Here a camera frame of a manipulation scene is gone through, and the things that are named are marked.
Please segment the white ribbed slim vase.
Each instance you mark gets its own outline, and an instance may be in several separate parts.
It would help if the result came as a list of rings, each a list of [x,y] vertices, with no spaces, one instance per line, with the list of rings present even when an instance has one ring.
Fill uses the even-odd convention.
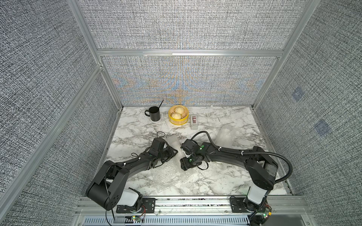
[[[173,147],[175,150],[178,151],[178,153],[175,156],[175,159],[177,159],[178,161],[184,157],[187,157],[186,153],[181,149],[181,141],[178,139],[178,137],[176,135],[172,135],[169,139],[168,139],[169,145],[171,147]]]

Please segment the white ribbed wide vase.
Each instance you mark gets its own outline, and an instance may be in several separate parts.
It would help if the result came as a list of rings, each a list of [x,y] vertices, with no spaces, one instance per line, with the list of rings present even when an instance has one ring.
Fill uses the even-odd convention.
[[[235,129],[230,125],[224,125],[219,130],[215,144],[220,147],[232,148],[234,143]]]

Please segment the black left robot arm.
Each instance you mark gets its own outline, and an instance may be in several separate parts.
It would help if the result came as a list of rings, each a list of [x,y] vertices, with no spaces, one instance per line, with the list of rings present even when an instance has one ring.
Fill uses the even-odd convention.
[[[178,154],[163,138],[155,138],[152,145],[133,159],[125,162],[106,161],[86,189],[85,195],[107,211],[117,205],[141,208],[142,194],[126,188],[126,182],[142,171],[158,167]]]

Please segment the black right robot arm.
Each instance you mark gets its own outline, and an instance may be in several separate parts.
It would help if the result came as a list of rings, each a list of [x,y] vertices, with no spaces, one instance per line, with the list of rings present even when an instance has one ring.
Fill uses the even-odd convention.
[[[227,163],[246,169],[253,181],[244,199],[244,206],[249,212],[256,212],[262,208],[274,185],[283,180],[283,178],[276,179],[279,166],[271,158],[273,153],[266,152],[258,146],[237,150],[216,146],[212,142],[199,145],[196,141],[187,139],[182,143],[181,149],[187,155],[180,160],[184,171],[198,167],[202,162]]]

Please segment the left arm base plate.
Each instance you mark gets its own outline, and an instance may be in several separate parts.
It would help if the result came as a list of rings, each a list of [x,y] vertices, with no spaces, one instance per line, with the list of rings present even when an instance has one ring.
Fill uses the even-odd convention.
[[[116,213],[142,214],[154,213],[156,207],[156,198],[142,198],[134,206],[118,205]]]

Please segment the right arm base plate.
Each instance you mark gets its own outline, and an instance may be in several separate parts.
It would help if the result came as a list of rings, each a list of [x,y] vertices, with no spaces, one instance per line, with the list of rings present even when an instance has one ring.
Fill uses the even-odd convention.
[[[246,208],[246,205],[244,203],[244,197],[235,197],[231,196],[229,198],[230,208],[232,210],[232,213],[253,213],[254,211],[251,211]]]

